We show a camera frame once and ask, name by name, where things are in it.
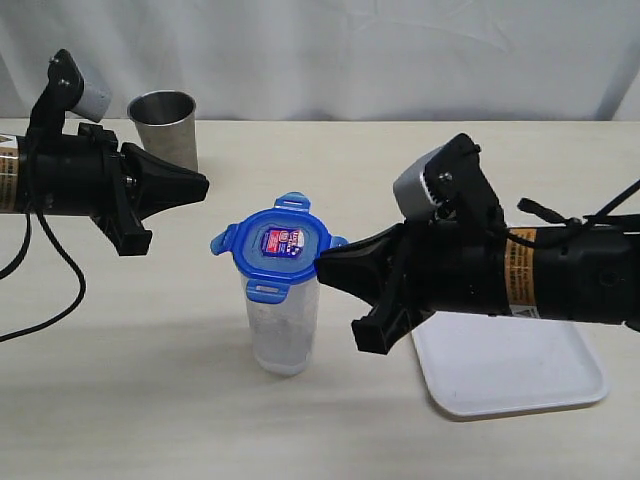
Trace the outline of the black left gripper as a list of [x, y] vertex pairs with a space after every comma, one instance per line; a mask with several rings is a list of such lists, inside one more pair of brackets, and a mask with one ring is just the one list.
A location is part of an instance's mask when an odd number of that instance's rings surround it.
[[47, 83], [18, 139], [17, 210], [87, 217], [121, 256], [147, 254], [152, 233], [142, 221], [202, 202], [205, 175], [164, 161], [113, 131], [71, 112], [82, 80], [66, 49], [49, 60]]

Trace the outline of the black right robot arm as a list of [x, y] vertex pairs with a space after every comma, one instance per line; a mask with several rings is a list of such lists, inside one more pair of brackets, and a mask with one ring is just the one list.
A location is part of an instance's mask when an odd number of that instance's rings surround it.
[[414, 161], [393, 183], [401, 222], [332, 246], [320, 283], [369, 306], [351, 324], [357, 348], [386, 354], [440, 312], [639, 326], [639, 218], [616, 208], [565, 217], [520, 200], [536, 226], [509, 226], [466, 133]]

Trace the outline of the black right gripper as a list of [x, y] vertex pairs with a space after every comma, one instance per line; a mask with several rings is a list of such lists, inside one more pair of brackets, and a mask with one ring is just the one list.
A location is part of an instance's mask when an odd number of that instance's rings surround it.
[[398, 226], [329, 248], [314, 261], [321, 284], [370, 306], [379, 302], [351, 322], [360, 352], [388, 354], [436, 311], [509, 311], [507, 227], [480, 165], [481, 148], [466, 133], [438, 147], [425, 173], [443, 204], [428, 220], [402, 215]]

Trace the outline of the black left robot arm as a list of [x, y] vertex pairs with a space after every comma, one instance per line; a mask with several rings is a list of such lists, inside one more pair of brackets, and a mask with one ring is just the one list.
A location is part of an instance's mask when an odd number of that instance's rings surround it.
[[131, 143], [101, 120], [111, 92], [66, 49], [49, 60], [47, 84], [24, 135], [1, 136], [1, 210], [88, 217], [121, 256], [142, 256], [144, 219], [201, 202], [208, 179]]

